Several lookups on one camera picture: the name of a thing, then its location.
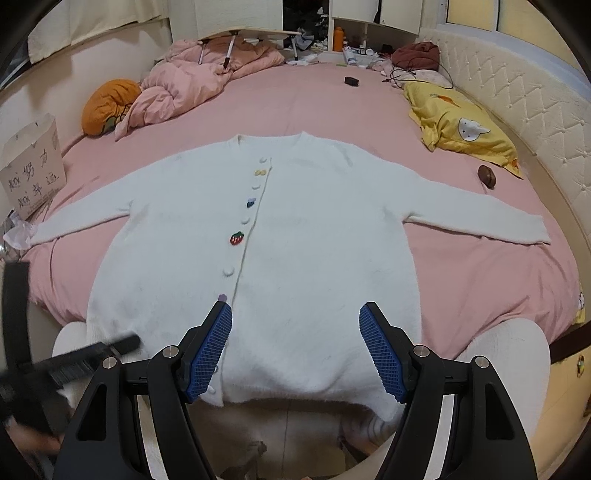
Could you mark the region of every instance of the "red folded blanket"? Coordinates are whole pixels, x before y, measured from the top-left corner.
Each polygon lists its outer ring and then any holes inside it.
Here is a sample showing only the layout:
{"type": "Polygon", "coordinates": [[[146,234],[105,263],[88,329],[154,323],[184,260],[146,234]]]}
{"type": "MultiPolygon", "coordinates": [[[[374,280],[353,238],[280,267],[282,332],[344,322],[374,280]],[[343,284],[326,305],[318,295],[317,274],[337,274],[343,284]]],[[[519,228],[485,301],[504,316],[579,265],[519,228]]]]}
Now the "red folded blanket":
{"type": "Polygon", "coordinates": [[[400,47],[392,53],[392,64],[405,70],[438,70],[439,47],[429,41],[400,47]]]}

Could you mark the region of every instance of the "blue textured pad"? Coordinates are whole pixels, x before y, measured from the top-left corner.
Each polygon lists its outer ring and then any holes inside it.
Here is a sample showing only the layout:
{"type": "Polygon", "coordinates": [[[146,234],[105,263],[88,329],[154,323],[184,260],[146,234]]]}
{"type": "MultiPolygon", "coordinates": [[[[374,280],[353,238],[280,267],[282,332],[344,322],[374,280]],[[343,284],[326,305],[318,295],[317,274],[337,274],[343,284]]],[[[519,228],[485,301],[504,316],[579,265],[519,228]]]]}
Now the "blue textured pad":
{"type": "Polygon", "coordinates": [[[232,309],[230,305],[224,305],[191,362],[191,378],[185,391],[191,402],[207,391],[230,330],[232,330],[232,309]]]}
{"type": "Polygon", "coordinates": [[[378,370],[386,392],[394,395],[398,402],[403,403],[407,390],[402,379],[402,365],[379,327],[374,314],[366,305],[359,312],[359,330],[371,358],[374,360],[375,368],[378,370]]]}

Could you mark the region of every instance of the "orange water bottle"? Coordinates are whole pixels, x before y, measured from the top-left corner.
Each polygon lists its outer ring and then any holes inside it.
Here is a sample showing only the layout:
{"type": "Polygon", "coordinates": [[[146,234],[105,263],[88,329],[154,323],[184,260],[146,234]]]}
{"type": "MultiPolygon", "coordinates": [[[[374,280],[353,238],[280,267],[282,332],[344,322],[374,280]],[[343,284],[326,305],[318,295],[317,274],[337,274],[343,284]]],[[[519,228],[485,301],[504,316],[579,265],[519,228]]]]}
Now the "orange water bottle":
{"type": "Polygon", "coordinates": [[[333,34],[333,51],[343,51],[343,40],[345,31],[341,27],[335,27],[333,34]]]}

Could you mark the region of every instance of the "window frame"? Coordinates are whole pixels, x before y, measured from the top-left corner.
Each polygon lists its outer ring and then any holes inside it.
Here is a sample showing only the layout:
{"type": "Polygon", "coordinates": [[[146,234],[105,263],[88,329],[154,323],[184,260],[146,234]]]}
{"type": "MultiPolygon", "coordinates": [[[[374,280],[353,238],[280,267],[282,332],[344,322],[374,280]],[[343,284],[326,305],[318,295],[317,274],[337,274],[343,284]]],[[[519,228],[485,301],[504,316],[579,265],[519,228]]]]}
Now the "window frame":
{"type": "Polygon", "coordinates": [[[437,15],[437,29],[459,35],[480,38],[481,40],[494,43],[500,47],[511,50],[523,56],[527,61],[536,64],[538,67],[550,72],[565,85],[573,89],[587,101],[591,102],[591,83],[587,76],[570,63],[557,57],[553,53],[544,50],[533,43],[526,42],[520,38],[498,31],[500,0],[494,1],[493,17],[491,18],[491,30],[468,27],[447,22],[447,10],[449,0],[440,0],[437,15]]]}

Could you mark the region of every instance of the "cabinet door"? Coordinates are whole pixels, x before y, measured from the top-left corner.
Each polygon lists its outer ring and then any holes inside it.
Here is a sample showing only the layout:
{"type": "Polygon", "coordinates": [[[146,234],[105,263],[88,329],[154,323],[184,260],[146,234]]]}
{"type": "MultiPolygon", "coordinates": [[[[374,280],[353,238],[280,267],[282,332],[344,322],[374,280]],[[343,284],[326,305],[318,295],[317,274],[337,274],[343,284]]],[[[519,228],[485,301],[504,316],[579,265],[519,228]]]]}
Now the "cabinet door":
{"type": "Polygon", "coordinates": [[[380,25],[418,34],[421,25],[421,0],[382,0],[380,25]]]}
{"type": "Polygon", "coordinates": [[[373,22],[378,12],[378,0],[331,0],[330,6],[333,18],[360,22],[373,22]]]}
{"type": "Polygon", "coordinates": [[[194,0],[199,37],[232,27],[283,30],[283,0],[194,0]]]}

